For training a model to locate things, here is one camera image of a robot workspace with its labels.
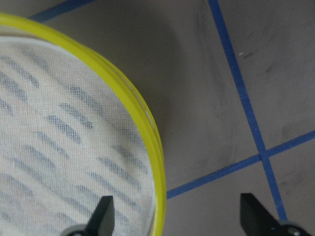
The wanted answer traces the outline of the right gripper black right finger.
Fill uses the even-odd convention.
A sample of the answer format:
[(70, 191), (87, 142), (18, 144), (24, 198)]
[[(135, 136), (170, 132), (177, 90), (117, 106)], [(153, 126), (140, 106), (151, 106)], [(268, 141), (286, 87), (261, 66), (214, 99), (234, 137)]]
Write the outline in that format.
[(240, 195), (240, 224), (247, 236), (309, 236), (289, 221), (275, 219), (252, 193)]

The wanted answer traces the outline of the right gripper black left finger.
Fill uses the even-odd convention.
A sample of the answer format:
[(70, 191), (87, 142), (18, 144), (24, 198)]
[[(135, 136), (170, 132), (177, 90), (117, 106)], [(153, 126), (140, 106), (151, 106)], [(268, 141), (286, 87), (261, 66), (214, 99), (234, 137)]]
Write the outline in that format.
[(115, 227), (113, 196), (103, 196), (83, 230), (84, 236), (112, 236)]

